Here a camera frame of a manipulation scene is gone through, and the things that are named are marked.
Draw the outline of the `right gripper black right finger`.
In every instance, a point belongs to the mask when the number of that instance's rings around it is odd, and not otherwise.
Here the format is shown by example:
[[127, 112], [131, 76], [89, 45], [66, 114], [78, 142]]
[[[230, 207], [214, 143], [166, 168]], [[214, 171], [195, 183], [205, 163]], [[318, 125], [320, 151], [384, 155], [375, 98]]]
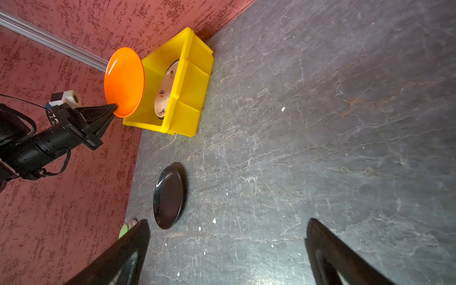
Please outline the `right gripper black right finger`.
[[341, 277], [350, 285], [393, 284], [316, 218], [308, 222], [305, 246], [318, 285], [340, 285]]

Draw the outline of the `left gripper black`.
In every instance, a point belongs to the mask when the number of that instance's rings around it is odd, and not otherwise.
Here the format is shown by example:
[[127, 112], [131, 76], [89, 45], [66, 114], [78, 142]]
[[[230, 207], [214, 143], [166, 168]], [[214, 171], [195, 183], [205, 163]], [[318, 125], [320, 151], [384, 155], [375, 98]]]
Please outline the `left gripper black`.
[[66, 156], [60, 170], [68, 166], [71, 150], [84, 144], [96, 150], [115, 117], [116, 104], [79, 107], [64, 103], [47, 111], [56, 121], [37, 133], [35, 122], [17, 110], [1, 105], [1, 179], [38, 180], [60, 173], [48, 172], [45, 166]]

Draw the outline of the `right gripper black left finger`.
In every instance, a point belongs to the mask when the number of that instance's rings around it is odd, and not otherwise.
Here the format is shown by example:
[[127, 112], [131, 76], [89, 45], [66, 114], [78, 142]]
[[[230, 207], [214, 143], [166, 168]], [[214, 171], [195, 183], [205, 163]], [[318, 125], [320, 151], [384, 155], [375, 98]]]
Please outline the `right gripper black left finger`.
[[123, 237], [66, 282], [68, 285], [137, 285], [150, 242], [146, 219], [140, 220]]

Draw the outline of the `orange plate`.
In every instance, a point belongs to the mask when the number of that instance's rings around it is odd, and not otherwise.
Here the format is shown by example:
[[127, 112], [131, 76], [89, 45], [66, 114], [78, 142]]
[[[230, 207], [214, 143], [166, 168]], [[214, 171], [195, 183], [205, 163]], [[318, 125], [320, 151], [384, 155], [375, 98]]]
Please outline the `orange plate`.
[[104, 74], [106, 102], [115, 104], [114, 115], [131, 116], [139, 107], [145, 89], [145, 71], [139, 55], [129, 47], [118, 49], [110, 57]]

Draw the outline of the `cream yellow plate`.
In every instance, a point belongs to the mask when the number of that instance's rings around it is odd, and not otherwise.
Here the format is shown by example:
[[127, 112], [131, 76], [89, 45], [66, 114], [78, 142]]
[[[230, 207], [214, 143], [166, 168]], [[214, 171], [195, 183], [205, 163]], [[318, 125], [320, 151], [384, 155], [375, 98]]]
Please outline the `cream yellow plate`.
[[165, 72], [154, 101], [155, 114], [161, 120], [163, 120], [166, 115], [166, 109], [171, 96], [171, 91], [176, 77], [178, 64], [179, 60], [175, 61]]

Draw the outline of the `yellow plastic bin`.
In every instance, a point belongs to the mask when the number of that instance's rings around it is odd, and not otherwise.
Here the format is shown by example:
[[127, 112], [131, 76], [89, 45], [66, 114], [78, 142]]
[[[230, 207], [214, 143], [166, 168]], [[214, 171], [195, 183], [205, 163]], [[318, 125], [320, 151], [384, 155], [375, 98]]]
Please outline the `yellow plastic bin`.
[[[163, 120], [154, 101], [167, 69], [179, 60], [171, 96]], [[196, 135], [214, 65], [213, 51], [187, 27], [142, 59], [145, 90], [138, 109], [123, 119], [129, 127], [164, 134]]]

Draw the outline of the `green push button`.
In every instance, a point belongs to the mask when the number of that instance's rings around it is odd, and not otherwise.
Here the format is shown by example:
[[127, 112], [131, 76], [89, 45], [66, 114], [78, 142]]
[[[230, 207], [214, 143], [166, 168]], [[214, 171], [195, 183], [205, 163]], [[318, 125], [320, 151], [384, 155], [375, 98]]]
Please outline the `green push button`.
[[136, 218], [133, 218], [125, 222], [121, 227], [118, 238], [121, 239], [121, 237], [123, 237], [128, 231], [130, 231], [137, 223], [138, 220]]

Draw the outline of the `black plate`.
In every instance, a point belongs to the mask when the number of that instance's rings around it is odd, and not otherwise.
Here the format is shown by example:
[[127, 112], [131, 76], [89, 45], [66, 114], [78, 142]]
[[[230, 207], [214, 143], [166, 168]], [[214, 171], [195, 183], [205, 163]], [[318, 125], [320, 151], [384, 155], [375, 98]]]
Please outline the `black plate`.
[[154, 188], [153, 213], [159, 228], [170, 229], [178, 220], [186, 199], [185, 171], [179, 163], [165, 167]]

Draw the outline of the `aluminium corner post left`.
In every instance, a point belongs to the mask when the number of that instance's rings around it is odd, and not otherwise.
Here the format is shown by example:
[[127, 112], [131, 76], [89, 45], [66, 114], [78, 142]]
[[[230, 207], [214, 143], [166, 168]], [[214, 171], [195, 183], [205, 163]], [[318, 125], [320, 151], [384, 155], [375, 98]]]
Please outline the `aluminium corner post left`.
[[105, 72], [108, 61], [1, 9], [1, 26]]

